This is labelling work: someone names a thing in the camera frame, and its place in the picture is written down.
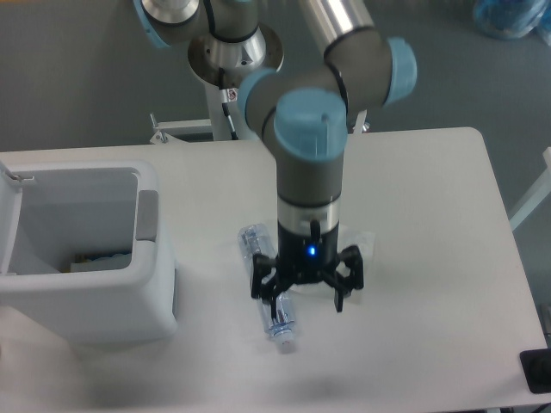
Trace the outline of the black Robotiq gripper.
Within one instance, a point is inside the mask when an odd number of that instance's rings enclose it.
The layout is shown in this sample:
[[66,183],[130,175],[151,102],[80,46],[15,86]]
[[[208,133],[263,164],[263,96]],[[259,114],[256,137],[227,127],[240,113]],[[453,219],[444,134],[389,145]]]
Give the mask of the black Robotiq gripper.
[[354,290],[364,288],[364,264],[360,248],[352,244],[337,252],[339,225],[331,231],[298,235],[277,224],[278,255],[261,253],[252,256],[251,297],[270,306],[270,317],[277,319],[276,300],[280,287],[324,282],[334,291],[337,313],[343,311],[344,299]]

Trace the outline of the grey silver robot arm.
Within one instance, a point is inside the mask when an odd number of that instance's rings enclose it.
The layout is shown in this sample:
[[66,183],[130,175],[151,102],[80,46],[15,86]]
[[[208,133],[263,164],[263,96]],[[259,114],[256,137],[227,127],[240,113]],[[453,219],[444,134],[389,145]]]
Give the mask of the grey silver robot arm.
[[305,73],[280,73],[282,46],[269,41],[255,1],[137,1],[158,47],[189,43],[196,76],[236,89],[245,124],[276,163],[278,252],[255,254],[251,296],[271,309],[295,285],[325,283],[335,306],[363,288],[358,247],[337,246],[348,119],[408,96],[417,62],[401,38],[383,38],[361,1],[304,1],[323,55]]

